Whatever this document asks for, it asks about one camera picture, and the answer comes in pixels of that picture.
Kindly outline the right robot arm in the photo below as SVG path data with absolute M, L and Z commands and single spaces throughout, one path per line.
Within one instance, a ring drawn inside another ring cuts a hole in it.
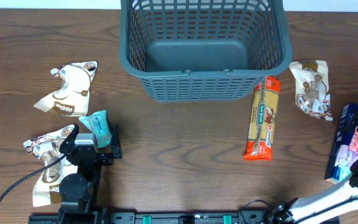
M 320 194 L 294 198 L 265 217 L 265 223 L 322 223 L 358 210 L 358 105 L 343 107 L 326 171 L 334 185 Z

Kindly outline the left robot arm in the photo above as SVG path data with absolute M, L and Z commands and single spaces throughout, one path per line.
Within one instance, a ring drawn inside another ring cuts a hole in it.
M 109 223 L 106 208 L 96 204 L 103 166 L 111 166 L 115 159 L 122 157 L 118 125 L 112 129 L 108 148 L 98 152 L 97 139 L 93 133 L 79 133 L 78 125 L 60 145 L 67 161 L 77 171 L 62 179 L 59 193 L 62 197 L 58 212 L 59 223 Z

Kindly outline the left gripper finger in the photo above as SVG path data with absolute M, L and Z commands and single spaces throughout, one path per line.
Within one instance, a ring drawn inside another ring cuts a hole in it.
M 71 133 L 67 136 L 67 138 L 60 145 L 60 153 L 72 153 L 75 148 L 75 138 L 79 133 L 79 126 L 74 124 L 74 128 Z
M 114 159 L 122 158 L 121 143 L 119 140 L 119 128 L 117 124 L 114 125 L 113 131 L 111 133 L 109 147 L 111 149 L 111 153 Z

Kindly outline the orange spaghetti packet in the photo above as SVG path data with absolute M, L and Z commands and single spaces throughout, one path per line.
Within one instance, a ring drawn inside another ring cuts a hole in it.
M 272 160 L 275 123 L 281 83 L 265 77 L 254 89 L 244 160 Z

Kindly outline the blue tissue multipack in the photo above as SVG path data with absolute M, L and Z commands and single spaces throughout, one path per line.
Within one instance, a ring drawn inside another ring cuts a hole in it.
M 355 103 L 349 103 L 343 107 L 324 177 L 326 181 L 332 184 L 345 179 L 351 173 L 351 165 L 358 160 L 358 130 L 355 126 L 347 128 L 357 112 L 358 105 Z

